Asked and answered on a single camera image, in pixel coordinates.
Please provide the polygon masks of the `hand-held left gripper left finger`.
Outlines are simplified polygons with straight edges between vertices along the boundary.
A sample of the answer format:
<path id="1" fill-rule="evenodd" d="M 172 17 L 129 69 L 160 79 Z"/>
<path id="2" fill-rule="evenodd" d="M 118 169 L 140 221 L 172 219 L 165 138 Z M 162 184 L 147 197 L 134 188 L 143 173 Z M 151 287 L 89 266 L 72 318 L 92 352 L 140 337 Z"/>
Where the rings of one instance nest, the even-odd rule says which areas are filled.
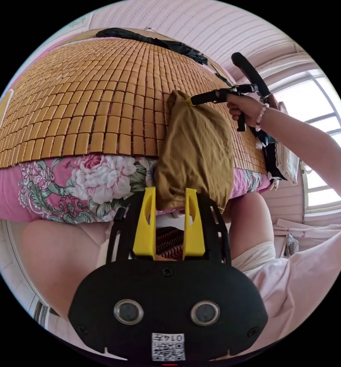
<path id="1" fill-rule="evenodd" d="M 137 257 L 156 257 L 156 189 L 147 187 L 143 194 L 133 253 Z"/>

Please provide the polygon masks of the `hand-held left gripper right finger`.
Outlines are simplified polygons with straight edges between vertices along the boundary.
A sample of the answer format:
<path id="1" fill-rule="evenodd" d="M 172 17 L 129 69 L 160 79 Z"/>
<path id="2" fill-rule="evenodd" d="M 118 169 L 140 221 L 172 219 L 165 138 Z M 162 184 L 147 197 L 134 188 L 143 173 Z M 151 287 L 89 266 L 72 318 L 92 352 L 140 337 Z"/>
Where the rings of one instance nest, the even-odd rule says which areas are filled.
<path id="1" fill-rule="evenodd" d="M 183 257 L 202 257 L 205 254 L 205 244 L 201 213 L 195 189 L 186 189 L 184 209 Z"/>

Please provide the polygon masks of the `person's right hand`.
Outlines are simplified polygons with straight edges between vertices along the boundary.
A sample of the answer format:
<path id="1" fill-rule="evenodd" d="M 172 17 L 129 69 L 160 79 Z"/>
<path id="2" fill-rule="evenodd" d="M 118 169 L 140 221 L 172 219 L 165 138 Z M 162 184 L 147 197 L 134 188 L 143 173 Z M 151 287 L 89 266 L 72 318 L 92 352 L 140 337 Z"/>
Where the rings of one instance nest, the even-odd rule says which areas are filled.
<path id="1" fill-rule="evenodd" d="M 269 104 L 263 104 L 249 96 L 227 95 L 227 107 L 234 121 L 244 117 L 246 125 L 257 127 L 260 125 L 264 114 L 269 108 Z"/>

